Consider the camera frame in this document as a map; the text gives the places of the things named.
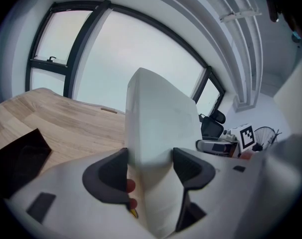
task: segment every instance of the window handle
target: window handle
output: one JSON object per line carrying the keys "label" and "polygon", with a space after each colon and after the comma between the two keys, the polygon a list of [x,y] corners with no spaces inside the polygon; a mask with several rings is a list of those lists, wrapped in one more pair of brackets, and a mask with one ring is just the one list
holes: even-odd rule
{"label": "window handle", "polygon": [[53,62],[53,61],[51,60],[51,58],[56,58],[56,57],[49,57],[49,59],[47,59],[47,61],[48,61],[48,62]]}

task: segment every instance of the gray machine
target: gray machine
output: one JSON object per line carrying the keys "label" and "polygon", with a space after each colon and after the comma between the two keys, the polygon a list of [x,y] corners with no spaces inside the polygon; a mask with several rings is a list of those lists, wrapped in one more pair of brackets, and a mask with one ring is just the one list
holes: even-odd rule
{"label": "gray machine", "polygon": [[[126,148],[52,167],[7,204],[36,238],[262,236],[301,193],[302,137],[251,160],[200,152],[199,139],[194,101],[140,68],[128,85]],[[138,218],[125,192],[128,166],[140,185]]]}

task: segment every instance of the wood grain surface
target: wood grain surface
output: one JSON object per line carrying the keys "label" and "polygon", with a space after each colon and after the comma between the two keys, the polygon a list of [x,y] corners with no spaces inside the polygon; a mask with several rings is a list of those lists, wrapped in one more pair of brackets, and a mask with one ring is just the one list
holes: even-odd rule
{"label": "wood grain surface", "polygon": [[41,88],[0,104],[0,149],[38,128],[52,149],[41,172],[124,146],[125,115],[85,104]]}

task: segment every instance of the window pane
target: window pane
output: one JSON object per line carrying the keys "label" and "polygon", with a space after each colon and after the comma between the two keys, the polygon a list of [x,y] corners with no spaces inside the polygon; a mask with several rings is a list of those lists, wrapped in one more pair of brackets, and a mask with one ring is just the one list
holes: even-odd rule
{"label": "window pane", "polygon": [[54,13],[40,39],[35,59],[66,64],[71,47],[91,11],[73,10]]}
{"label": "window pane", "polygon": [[38,68],[32,68],[30,80],[32,90],[38,88],[48,88],[59,95],[63,95],[63,86],[65,83],[64,75],[52,73]]}
{"label": "window pane", "polygon": [[200,99],[196,104],[198,113],[209,116],[219,96],[220,92],[217,90],[211,80],[208,79]]}
{"label": "window pane", "polygon": [[81,60],[73,98],[125,112],[127,85],[140,68],[191,96],[203,68],[173,39],[131,16],[111,12]]}

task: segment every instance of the black window frame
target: black window frame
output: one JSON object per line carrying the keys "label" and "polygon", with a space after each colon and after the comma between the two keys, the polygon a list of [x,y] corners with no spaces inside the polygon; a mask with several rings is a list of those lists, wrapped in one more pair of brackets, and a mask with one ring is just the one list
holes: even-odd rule
{"label": "black window frame", "polygon": [[[220,80],[217,78],[217,76],[212,71],[212,67],[209,66],[205,60],[193,49],[193,47],[188,44],[181,36],[179,36],[177,33],[175,33],[172,29],[164,25],[163,23],[157,21],[156,19],[139,12],[137,10],[111,3],[109,0],[104,1],[68,1],[68,2],[60,2],[56,3],[54,2],[52,6],[49,8],[48,12],[42,19],[38,30],[36,32],[36,35],[34,37],[34,40],[31,45],[28,62],[27,62],[27,68],[26,68],[26,80],[25,80],[25,90],[30,90],[30,75],[31,75],[31,69],[32,68],[39,68],[42,70],[46,70],[49,72],[61,74],[65,76],[65,83],[64,83],[64,90],[63,90],[63,96],[67,98],[72,98],[76,73],[79,67],[80,59],[82,56],[82,53],[85,49],[86,43],[88,39],[90,38],[90,35],[100,20],[101,16],[107,9],[113,9],[113,11],[117,11],[129,16],[132,16],[134,18],[137,18],[139,20],[144,21],[145,23],[155,27],[159,31],[163,32],[167,36],[171,37],[175,42],[177,42],[179,45],[181,45],[201,66],[203,69],[205,69],[204,75],[200,82],[197,85],[197,89],[194,92],[194,95],[192,99],[195,101],[195,103],[198,102],[200,96],[202,95],[202,92],[204,90],[204,87],[210,79],[216,89],[219,91],[220,96],[217,99],[214,109],[218,109],[220,106],[222,99],[225,94],[225,90],[220,82]],[[55,62],[48,62],[43,60],[37,60],[35,58],[37,48],[39,45],[39,42],[41,40],[42,34],[51,18],[51,16],[56,12],[62,12],[62,11],[72,11],[72,10],[91,10],[92,13],[88,16],[86,21],[84,22],[83,26],[81,27],[72,47],[69,53],[69,57],[67,60],[66,65],[55,63]]]}

